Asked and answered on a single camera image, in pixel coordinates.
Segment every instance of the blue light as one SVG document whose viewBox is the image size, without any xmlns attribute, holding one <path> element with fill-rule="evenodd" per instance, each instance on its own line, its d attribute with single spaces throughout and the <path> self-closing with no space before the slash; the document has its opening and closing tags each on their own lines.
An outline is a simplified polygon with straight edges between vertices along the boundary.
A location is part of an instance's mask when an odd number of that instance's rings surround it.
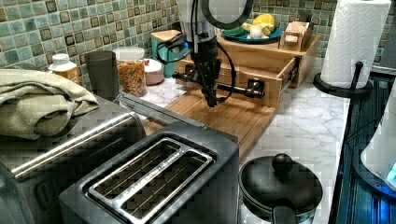
<svg viewBox="0 0 396 224">
<path fill-rule="evenodd" d="M 393 181 L 393 180 L 395 179 L 395 177 L 396 177 L 396 170 L 392 169 L 392 170 L 389 172 L 388 176 L 387 176 L 387 180 L 388 180 L 388 181 Z"/>
</svg>

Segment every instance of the jar lid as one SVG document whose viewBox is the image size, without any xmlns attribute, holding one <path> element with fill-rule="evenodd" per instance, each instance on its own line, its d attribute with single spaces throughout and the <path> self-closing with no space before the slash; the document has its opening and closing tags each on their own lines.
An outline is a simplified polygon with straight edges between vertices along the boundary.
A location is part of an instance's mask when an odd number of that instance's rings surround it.
<svg viewBox="0 0 396 224">
<path fill-rule="evenodd" d="M 49 70 L 54 72 L 64 72 L 76 67 L 75 63 L 70 62 L 68 54 L 55 54 L 52 56 L 52 64 L 49 65 Z"/>
<path fill-rule="evenodd" d="M 52 56 L 52 62 L 54 65 L 61 65 L 64 63 L 69 63 L 70 58 L 68 54 L 55 54 Z"/>
<path fill-rule="evenodd" d="M 163 69 L 163 64 L 153 59 L 145 59 L 145 72 L 158 72 Z"/>
<path fill-rule="evenodd" d="M 145 50 L 138 47 L 122 47 L 113 51 L 118 61 L 141 60 L 145 56 Z"/>
<path fill-rule="evenodd" d="M 297 215 L 303 214 L 316 208 L 323 195 L 315 174 L 286 154 L 249 161 L 238 180 L 244 197 L 269 213 L 286 202 Z"/>
</svg>

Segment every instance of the black pot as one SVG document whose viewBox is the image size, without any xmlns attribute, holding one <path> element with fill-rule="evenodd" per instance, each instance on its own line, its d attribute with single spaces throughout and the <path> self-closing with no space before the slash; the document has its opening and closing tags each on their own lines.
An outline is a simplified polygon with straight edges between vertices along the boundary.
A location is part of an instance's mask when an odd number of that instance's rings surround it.
<svg viewBox="0 0 396 224">
<path fill-rule="evenodd" d="M 272 223 L 311 222 L 323 195 L 315 174 L 286 154 L 249 161 L 238 180 L 247 209 Z"/>
</svg>

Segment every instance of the white marble countertop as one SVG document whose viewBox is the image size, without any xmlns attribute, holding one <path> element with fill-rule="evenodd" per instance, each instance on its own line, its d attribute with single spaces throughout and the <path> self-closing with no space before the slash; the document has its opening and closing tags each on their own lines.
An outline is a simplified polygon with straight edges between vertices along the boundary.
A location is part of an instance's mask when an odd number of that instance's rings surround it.
<svg viewBox="0 0 396 224">
<path fill-rule="evenodd" d="M 313 86 L 314 75 L 320 68 L 321 60 L 317 60 L 299 88 L 285 91 L 276 116 L 242 162 L 283 152 L 313 171 L 323 186 L 314 224 L 329 221 L 349 105 L 349 99 L 331 96 Z M 185 91 L 186 88 L 167 78 L 161 85 L 148 87 L 148 94 L 142 99 L 166 106 Z M 241 214 L 241 223 L 267 223 L 245 207 Z"/>
</svg>

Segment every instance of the paper towel holder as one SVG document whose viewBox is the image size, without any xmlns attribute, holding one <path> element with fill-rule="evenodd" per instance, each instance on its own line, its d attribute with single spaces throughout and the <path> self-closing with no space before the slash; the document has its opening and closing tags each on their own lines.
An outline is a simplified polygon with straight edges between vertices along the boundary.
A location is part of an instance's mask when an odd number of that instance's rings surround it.
<svg viewBox="0 0 396 224">
<path fill-rule="evenodd" d="M 363 68 L 363 63 L 362 62 L 357 62 L 356 63 L 356 70 L 355 74 L 353 75 L 352 83 L 350 85 L 350 88 L 341 88 L 341 87 L 335 87 L 333 85 L 330 85 L 326 82 L 324 82 L 321 78 L 320 75 L 321 73 L 318 73 L 315 75 L 314 78 L 314 86 L 323 92 L 326 92 L 330 95 L 333 96 L 339 96 L 343 98 L 350 98 L 350 99 L 363 99 L 366 98 L 367 96 L 370 95 L 371 90 L 373 89 L 373 84 L 369 81 L 367 81 L 366 85 L 363 88 L 356 89 L 356 85 L 358 84 L 359 80 L 359 75 L 361 74 L 361 69 Z"/>
</svg>

